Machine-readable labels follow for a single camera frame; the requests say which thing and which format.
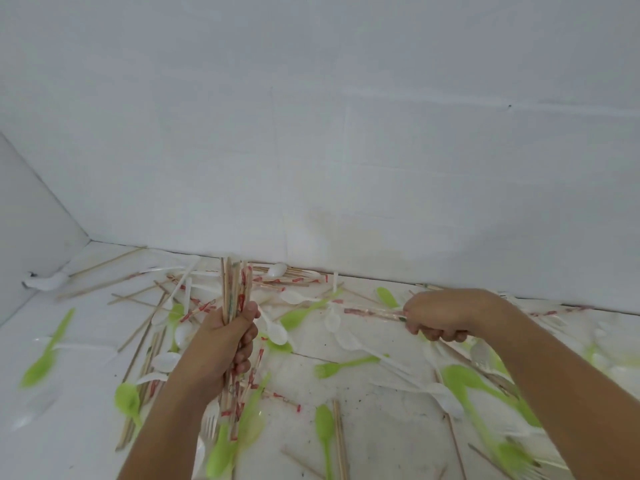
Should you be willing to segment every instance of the hand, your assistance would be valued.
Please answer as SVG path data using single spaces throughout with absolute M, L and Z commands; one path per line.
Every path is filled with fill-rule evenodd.
M 258 305 L 250 301 L 229 325 L 222 322 L 222 308 L 210 312 L 180 362 L 171 373 L 167 387 L 199 395 L 204 404 L 222 392 L 224 374 L 233 367 L 236 374 L 249 371 L 249 357 L 258 328 L 253 320 L 260 316 Z
M 422 331 L 432 341 L 464 342 L 468 334 L 481 337 L 505 306 L 513 307 L 487 290 L 427 291 L 406 302 L 406 328 L 414 335 Z

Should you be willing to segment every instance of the forearm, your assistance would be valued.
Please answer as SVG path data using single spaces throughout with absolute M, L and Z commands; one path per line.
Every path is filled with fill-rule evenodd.
M 504 306 L 498 322 L 484 338 L 574 476 L 640 478 L 640 403 L 515 307 Z
M 189 480 L 206 404 L 171 379 L 156 399 L 118 480 Z

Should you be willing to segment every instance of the wall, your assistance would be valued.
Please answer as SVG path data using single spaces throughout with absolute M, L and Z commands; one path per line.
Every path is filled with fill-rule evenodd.
M 21 281 L 48 276 L 89 238 L 0 133 L 0 324 L 32 295 Z
M 3 0 L 93 239 L 640 311 L 640 0 Z

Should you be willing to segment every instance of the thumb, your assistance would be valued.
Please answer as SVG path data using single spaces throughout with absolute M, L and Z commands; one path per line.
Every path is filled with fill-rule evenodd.
M 242 313 L 231 320 L 231 323 L 225 327 L 230 334 L 230 340 L 239 342 L 244 333 L 251 327 L 253 320 L 257 317 L 258 305 L 256 302 L 250 301 L 246 304 Z

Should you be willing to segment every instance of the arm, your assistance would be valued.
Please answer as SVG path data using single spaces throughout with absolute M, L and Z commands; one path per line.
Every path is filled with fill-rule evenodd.
M 446 290 L 416 295 L 405 313 L 408 329 L 432 340 L 461 339 L 461 330 L 485 339 L 577 479 L 640 478 L 640 403 L 515 306 L 484 290 Z
M 140 430 L 118 480 L 189 480 L 200 422 L 207 405 L 222 391 L 230 366 L 237 374 L 251 368 L 248 359 L 259 316 L 250 302 L 229 325 L 221 308 L 210 313 L 171 373 Z

